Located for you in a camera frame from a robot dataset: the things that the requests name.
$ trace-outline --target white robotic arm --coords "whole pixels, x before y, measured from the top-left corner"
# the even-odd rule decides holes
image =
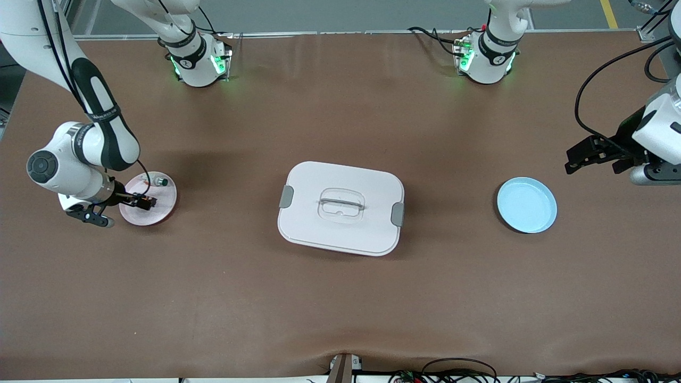
[[[570,0],[484,0],[490,6],[490,22],[484,31],[464,38],[466,44],[455,52],[459,72],[481,84],[493,84],[511,69],[518,42],[529,21],[521,13],[528,7],[554,7]]]
[[[159,35],[170,52],[178,77],[192,87],[205,87],[229,76],[232,47],[199,33],[188,16],[200,0],[111,0]]]
[[[680,29],[681,5],[677,4],[669,18],[670,37],[648,44],[647,47],[667,40],[674,42],[661,46],[661,49],[681,46]],[[607,65],[597,69],[589,79]],[[591,164],[614,161],[612,168],[616,174],[632,169],[629,178],[636,185],[681,185],[681,75],[672,78],[648,98],[645,106],[627,117],[614,136],[606,138],[601,134],[591,135],[570,148],[567,158],[567,174]]]
[[[31,179],[58,193],[67,214],[98,226],[110,227],[113,221],[94,214],[93,205],[125,202],[151,208],[152,198],[126,194],[122,184],[96,168],[129,168],[138,160],[140,145],[58,7],[50,0],[0,0],[0,37],[17,63],[71,91],[91,120],[59,126],[29,158]]]

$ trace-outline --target green indicator light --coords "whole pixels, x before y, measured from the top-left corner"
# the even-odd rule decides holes
[[[460,64],[461,70],[466,71],[471,67],[471,62],[473,61],[474,53],[475,52],[471,49],[461,58]]]
[[[170,62],[172,62],[172,66],[175,68],[175,74],[181,76],[180,70],[177,68],[177,63],[175,63],[175,59],[173,59],[172,56],[170,57]]]
[[[513,65],[513,59],[515,59],[516,54],[513,53],[511,55],[511,58],[509,59],[509,65],[506,67],[506,73],[508,73],[509,70],[511,70],[511,66]]]
[[[210,58],[213,61],[213,66],[215,66],[215,71],[218,74],[222,74],[225,72],[225,64],[223,64],[223,60],[220,57],[214,57],[210,56]]]

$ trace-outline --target light blue plate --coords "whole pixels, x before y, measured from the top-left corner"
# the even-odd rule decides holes
[[[549,188],[528,177],[509,179],[501,185],[496,205],[506,223],[526,233],[550,228],[558,214],[556,199]]]

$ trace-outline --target brown table surface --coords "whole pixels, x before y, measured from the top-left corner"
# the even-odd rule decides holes
[[[445,356],[501,374],[681,369],[681,189],[637,187],[608,165],[563,169],[587,136],[578,87],[639,46],[634,32],[529,34],[490,86],[456,77],[437,42],[413,35],[243,40],[232,80],[205,89],[176,82],[154,41],[82,45],[142,161],[181,201],[150,228],[116,208],[111,230],[68,218],[25,163],[84,116],[28,75],[0,142],[0,378],[292,376],[344,351],[365,369]],[[613,134],[660,87],[646,57],[593,82],[587,123]],[[282,186],[307,160],[402,180],[392,253],[281,237]],[[554,192],[550,230],[498,220],[495,191],[518,176]]]

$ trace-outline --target yellow floor line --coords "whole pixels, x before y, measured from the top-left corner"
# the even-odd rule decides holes
[[[617,29],[617,20],[615,20],[615,14],[612,13],[612,7],[610,6],[610,0],[601,0],[601,7],[603,7],[603,13],[605,14],[605,19],[607,20],[607,25],[610,29]]]

